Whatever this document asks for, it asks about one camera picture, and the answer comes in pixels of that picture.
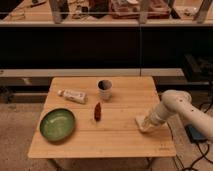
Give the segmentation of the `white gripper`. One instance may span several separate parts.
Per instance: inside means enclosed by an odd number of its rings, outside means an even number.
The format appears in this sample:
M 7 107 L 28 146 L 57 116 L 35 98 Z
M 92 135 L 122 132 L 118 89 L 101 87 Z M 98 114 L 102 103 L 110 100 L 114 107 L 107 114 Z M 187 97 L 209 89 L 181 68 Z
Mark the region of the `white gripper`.
M 151 128 L 152 126 L 160 126 L 164 124 L 169 116 L 167 108 L 159 103 L 154 108 L 152 108 L 149 114 L 144 119 L 144 126 L 146 129 Z

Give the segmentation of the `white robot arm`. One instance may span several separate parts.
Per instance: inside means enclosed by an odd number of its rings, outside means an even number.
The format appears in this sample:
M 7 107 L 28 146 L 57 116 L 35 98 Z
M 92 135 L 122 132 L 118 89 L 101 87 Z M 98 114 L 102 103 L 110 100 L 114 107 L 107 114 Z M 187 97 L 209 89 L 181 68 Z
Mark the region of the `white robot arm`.
M 191 104 L 191 95 L 186 91 L 167 90 L 161 101 L 150 111 L 141 124 L 144 132 L 150 132 L 164 124 L 169 117 L 180 114 L 213 142 L 213 117 L 205 114 Z

